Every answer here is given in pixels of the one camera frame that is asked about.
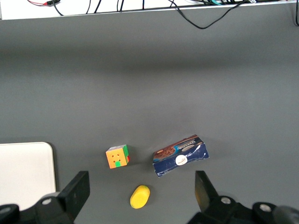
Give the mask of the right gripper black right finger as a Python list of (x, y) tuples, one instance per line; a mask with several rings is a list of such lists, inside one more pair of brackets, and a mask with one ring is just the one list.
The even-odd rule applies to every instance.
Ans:
[(218, 197), (218, 193), (208, 178), (205, 171), (195, 172), (195, 197), (199, 205), (200, 211), (205, 212), (214, 199)]

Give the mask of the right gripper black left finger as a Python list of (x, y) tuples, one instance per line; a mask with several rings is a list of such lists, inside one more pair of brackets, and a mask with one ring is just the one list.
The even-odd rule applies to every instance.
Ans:
[(74, 221), (90, 195), (88, 171), (79, 171), (77, 175), (58, 194), (57, 198), (66, 214)]

